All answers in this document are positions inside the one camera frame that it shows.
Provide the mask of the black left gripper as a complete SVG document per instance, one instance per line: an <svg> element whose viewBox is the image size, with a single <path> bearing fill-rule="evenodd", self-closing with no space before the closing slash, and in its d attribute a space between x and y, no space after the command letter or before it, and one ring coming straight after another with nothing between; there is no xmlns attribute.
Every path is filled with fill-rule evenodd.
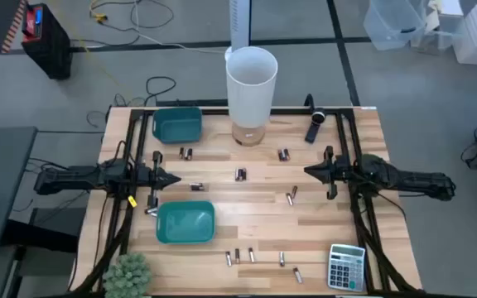
<svg viewBox="0 0 477 298"><path fill-rule="evenodd" d="M142 164L138 170L137 185L150 187L151 192L147 198L147 208L156 209L158 206L157 192L179 182L180 177L166 172L161 168L163 155L159 151L152 153L152 168Z"/></svg>

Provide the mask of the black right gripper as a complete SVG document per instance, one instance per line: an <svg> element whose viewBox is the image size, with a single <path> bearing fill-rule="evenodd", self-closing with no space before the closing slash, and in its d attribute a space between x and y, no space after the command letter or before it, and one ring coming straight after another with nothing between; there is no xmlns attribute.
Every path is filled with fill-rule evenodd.
<svg viewBox="0 0 477 298"><path fill-rule="evenodd" d="M349 170L349 158L347 155L335 155L334 148L327 146L324 151L324 158L326 162L326 184L328 185L327 199L334 199L337 194L337 180L346 182L347 172ZM325 163L321 162L313 166L304 168L304 172L316 178L321 183L325 182Z"/></svg>

